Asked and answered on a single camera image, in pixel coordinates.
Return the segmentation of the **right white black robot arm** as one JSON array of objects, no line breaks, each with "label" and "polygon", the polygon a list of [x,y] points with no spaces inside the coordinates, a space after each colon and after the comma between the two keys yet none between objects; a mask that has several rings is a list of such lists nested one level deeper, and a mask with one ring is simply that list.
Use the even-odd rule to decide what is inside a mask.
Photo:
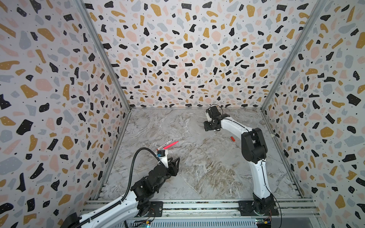
[{"label": "right white black robot arm", "polygon": [[263,132],[259,128],[250,128],[237,121],[230,115],[222,114],[217,106],[211,106],[205,111],[207,121],[205,131],[229,131],[240,138],[241,153],[249,163],[253,178],[253,211],[264,215],[275,206],[275,198],[269,188],[266,173],[266,157],[268,147]]}]

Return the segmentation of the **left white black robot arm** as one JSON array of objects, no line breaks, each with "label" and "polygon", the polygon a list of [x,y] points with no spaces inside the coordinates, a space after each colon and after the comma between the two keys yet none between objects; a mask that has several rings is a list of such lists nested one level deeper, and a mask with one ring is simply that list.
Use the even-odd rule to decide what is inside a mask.
[{"label": "left white black robot arm", "polygon": [[145,215],[151,207],[150,199],[179,171],[180,158],[167,159],[168,166],[158,164],[149,174],[137,181],[126,196],[121,196],[103,207],[78,216],[68,216],[62,228],[111,228],[134,217]]}]

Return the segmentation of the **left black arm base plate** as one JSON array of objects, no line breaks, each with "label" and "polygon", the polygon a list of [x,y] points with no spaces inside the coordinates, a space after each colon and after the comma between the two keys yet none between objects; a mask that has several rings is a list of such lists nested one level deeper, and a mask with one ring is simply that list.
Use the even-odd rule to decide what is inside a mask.
[{"label": "left black arm base plate", "polygon": [[136,217],[162,217],[163,202],[162,201],[147,201],[138,203]]}]

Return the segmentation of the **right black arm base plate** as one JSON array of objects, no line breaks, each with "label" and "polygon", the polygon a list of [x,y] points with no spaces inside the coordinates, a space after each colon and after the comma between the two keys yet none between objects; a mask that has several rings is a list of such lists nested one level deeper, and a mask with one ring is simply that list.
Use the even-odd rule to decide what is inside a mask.
[{"label": "right black arm base plate", "polygon": [[278,206],[275,202],[261,205],[253,200],[238,201],[238,210],[241,216],[279,216]]}]

